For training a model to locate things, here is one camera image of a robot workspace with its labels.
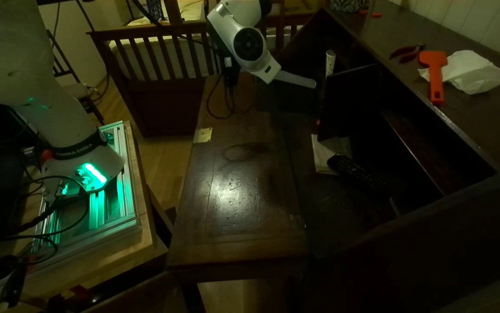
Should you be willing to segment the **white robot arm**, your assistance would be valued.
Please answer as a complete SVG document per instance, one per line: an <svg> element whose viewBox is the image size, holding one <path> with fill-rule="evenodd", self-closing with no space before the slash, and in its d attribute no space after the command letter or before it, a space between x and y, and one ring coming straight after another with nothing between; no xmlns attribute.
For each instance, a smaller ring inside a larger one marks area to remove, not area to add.
<svg viewBox="0 0 500 313"><path fill-rule="evenodd" d="M221 0L207 15L235 60L266 83L282 70L257 29L269 11L271 0ZM52 62L37 0L0 0L0 104L13 107L49 142L54 152L44 166L49 175L115 177L124 157L54 77Z"/></svg>

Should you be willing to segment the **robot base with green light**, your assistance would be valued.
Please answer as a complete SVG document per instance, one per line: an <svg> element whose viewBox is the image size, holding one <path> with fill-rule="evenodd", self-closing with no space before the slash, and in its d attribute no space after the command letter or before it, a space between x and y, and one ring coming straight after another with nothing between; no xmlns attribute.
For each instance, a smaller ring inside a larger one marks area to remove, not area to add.
<svg viewBox="0 0 500 313"><path fill-rule="evenodd" d="M25 229L28 237L72 248L138 223L127 123L103 124L98 137L101 147L72 159L49 159L33 177L42 194Z"/></svg>

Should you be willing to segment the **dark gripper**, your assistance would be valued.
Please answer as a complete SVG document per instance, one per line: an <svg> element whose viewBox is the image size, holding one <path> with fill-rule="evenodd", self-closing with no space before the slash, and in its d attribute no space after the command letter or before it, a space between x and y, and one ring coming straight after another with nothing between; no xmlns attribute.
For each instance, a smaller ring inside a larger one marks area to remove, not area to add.
<svg viewBox="0 0 500 313"><path fill-rule="evenodd" d="M257 110L290 110L294 107L292 86L289 83L266 83L261 77L254 77L252 88L254 107Z"/></svg>

